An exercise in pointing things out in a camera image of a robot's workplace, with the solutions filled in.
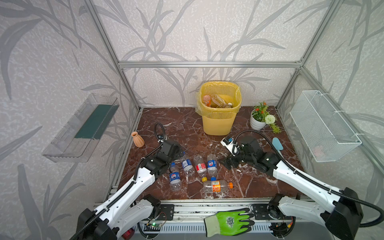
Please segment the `yellow red label bottle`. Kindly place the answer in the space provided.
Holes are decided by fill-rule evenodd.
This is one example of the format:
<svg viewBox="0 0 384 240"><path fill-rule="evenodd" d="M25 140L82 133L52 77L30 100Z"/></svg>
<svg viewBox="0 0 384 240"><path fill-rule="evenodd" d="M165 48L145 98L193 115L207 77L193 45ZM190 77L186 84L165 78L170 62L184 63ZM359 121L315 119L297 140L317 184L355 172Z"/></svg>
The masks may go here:
<svg viewBox="0 0 384 240"><path fill-rule="evenodd" d="M227 103L224 99L222 99L219 95L215 94L211 96L212 102L218 107L218 108L225 108L227 106Z"/></svg>

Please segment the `orange cap white bottle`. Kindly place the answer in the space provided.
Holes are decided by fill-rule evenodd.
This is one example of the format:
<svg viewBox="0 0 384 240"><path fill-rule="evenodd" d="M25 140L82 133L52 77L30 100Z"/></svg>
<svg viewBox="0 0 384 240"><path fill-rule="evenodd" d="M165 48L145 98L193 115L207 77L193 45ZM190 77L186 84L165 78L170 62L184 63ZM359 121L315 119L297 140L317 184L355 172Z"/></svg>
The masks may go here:
<svg viewBox="0 0 384 240"><path fill-rule="evenodd" d="M204 95L203 96L203 100L202 100L203 104L207 107L211 107L212 105L212 98L210 95Z"/></svg>

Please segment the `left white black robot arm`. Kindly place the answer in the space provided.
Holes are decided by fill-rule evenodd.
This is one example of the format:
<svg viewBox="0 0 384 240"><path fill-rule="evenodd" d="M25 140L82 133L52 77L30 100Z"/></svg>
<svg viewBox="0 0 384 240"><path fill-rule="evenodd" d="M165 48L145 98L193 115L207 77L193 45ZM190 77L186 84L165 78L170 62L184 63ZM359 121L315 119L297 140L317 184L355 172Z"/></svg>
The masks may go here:
<svg viewBox="0 0 384 240"><path fill-rule="evenodd" d="M164 140L148 156L143 157L133 175L111 198L93 211L85 209L78 218L73 240L117 240L144 219L153 217L161 202L152 196L134 201L160 176L171 163L183 156L179 143Z"/></svg>

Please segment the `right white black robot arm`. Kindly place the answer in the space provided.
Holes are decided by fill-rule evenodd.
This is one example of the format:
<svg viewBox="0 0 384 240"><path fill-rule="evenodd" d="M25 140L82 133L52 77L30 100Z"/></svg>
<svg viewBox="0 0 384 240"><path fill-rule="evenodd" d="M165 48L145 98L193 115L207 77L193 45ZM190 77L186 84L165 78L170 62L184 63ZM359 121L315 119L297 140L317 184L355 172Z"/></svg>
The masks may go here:
<svg viewBox="0 0 384 240"><path fill-rule="evenodd" d="M353 240L363 218L361 205L352 201L357 193L349 188L341 191L284 162L278 150L265 153L257 139L250 136L244 143L237 144L231 137L225 137L221 144L230 152L221 163L228 169L246 163L260 172L282 181L311 199L306 202L277 194L268 204L271 218L296 217L326 227L340 240Z"/></svg>

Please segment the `yellow ribbed waste bin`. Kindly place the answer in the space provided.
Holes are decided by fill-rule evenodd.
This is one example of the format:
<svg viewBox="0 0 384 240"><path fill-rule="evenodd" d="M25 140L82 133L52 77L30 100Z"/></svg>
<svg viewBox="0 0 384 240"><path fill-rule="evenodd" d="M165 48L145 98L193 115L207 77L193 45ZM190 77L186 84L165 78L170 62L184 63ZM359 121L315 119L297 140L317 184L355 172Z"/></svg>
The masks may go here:
<svg viewBox="0 0 384 240"><path fill-rule="evenodd" d="M225 120L215 120L201 116L203 120L203 130L207 135L225 136L231 131L236 116Z"/></svg>

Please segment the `yellow plastic bin liner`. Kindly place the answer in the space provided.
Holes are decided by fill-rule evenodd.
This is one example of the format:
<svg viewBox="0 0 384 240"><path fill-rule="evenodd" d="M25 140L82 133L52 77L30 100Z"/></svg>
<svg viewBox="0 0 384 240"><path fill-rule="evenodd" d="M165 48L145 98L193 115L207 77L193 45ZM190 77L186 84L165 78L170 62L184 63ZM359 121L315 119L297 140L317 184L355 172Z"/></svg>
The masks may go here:
<svg viewBox="0 0 384 240"><path fill-rule="evenodd" d="M213 102L211 107L203 104L204 95L219 95L225 102L232 103L233 107L230 109L218 108ZM206 82L204 83L197 94L197 107L196 112L209 119L225 120L236 116L242 104L242 95L240 87L232 82Z"/></svg>

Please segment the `pepsi bottle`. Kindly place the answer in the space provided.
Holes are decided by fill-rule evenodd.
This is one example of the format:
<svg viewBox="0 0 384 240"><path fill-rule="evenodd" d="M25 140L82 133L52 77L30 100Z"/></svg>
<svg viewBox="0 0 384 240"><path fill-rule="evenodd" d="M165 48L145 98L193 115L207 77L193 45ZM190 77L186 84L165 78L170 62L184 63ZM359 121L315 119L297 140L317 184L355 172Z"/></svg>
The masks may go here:
<svg viewBox="0 0 384 240"><path fill-rule="evenodd" d="M195 174L194 166L190 157L186 152L183 152L183 157L181 158L182 168L187 177L193 177Z"/></svg>
<svg viewBox="0 0 384 240"><path fill-rule="evenodd" d="M173 192L180 191L182 188L182 181L180 177L180 170L176 163L172 162L170 166L169 180L171 190Z"/></svg>
<svg viewBox="0 0 384 240"><path fill-rule="evenodd" d="M218 164L215 154L209 154L207 156L207 171L210 178L216 179L218 176Z"/></svg>

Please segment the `clear bottle red label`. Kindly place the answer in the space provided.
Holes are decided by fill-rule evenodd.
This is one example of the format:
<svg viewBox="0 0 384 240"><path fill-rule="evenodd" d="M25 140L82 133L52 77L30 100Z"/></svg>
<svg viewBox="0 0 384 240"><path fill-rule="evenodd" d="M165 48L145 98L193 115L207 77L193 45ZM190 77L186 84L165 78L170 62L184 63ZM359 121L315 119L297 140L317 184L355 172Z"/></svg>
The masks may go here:
<svg viewBox="0 0 384 240"><path fill-rule="evenodd" d="M194 156L194 164L196 167L196 171L199 174L199 176L204 179L207 177L207 167L204 163L203 157L201 155L195 155Z"/></svg>

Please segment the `small peach ribbed vase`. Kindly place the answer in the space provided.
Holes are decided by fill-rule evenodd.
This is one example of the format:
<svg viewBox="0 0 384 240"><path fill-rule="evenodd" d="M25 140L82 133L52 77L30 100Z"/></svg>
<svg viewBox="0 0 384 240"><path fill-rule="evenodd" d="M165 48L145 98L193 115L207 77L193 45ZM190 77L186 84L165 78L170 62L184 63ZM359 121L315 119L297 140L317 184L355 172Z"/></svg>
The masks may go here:
<svg viewBox="0 0 384 240"><path fill-rule="evenodd" d="M142 148L145 145L144 139L139 135L138 132L132 132L133 143L137 148Z"/></svg>

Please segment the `white pot with flowers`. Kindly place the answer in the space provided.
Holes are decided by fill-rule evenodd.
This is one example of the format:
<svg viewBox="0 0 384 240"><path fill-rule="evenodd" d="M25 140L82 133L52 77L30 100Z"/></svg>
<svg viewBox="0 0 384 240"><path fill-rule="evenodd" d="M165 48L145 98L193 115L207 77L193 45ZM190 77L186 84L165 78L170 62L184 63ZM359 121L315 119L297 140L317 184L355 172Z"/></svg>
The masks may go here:
<svg viewBox="0 0 384 240"><path fill-rule="evenodd" d="M251 127L254 130L261 130L265 126L269 126L275 134L281 132L281 128L276 124L277 119L275 115L268 112L269 106L266 102L260 102L258 106L254 106L251 112Z"/></svg>

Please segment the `pepsi bottle middle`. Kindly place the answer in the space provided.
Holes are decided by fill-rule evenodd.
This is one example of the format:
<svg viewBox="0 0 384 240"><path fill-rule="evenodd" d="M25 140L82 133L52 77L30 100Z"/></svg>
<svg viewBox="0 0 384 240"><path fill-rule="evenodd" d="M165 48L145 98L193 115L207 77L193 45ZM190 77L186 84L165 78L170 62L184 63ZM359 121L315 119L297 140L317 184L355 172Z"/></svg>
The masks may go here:
<svg viewBox="0 0 384 240"><path fill-rule="evenodd" d="M216 179L218 176L218 164L215 154L209 154L207 156L207 171L210 178Z"/></svg>

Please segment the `orange label bottle front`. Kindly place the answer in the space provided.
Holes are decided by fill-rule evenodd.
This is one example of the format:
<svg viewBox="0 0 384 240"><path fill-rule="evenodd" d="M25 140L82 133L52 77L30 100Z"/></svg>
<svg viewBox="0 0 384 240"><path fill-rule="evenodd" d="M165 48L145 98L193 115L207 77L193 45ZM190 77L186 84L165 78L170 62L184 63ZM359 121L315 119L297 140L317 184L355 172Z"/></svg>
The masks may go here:
<svg viewBox="0 0 384 240"><path fill-rule="evenodd" d="M224 193L234 187L232 182L225 180L205 181L203 189L206 193Z"/></svg>

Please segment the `green and black work glove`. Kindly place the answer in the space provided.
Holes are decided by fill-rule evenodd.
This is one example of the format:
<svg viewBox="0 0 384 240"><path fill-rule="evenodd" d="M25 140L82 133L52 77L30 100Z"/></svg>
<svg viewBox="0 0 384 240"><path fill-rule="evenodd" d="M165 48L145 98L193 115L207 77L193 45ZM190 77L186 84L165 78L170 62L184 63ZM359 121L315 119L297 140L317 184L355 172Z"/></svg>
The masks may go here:
<svg viewBox="0 0 384 240"><path fill-rule="evenodd" d="M252 220L254 216L249 208L217 212L204 219L206 236L210 238L214 235L238 236L248 233L255 224Z"/></svg>

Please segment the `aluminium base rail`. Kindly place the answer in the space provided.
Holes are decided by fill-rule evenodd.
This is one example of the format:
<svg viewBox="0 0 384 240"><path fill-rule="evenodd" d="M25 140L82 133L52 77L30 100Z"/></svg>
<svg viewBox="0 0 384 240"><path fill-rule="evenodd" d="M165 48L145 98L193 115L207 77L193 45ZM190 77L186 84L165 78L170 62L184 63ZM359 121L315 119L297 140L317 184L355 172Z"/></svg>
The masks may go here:
<svg viewBox="0 0 384 240"><path fill-rule="evenodd" d="M255 204L268 204L271 198L162 200L162 205L174 205L173 220L167 223L200 223L217 212L251 208Z"/></svg>

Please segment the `clear acrylic wall shelf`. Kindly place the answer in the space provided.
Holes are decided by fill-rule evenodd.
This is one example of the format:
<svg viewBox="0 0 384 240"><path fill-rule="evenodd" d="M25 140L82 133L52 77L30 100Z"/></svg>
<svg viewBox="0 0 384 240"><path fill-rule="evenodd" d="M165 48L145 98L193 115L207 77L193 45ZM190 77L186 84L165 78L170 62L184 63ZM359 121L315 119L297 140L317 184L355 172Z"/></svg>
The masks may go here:
<svg viewBox="0 0 384 240"><path fill-rule="evenodd" d="M54 163L86 163L119 106L117 97L90 94L42 155Z"/></svg>

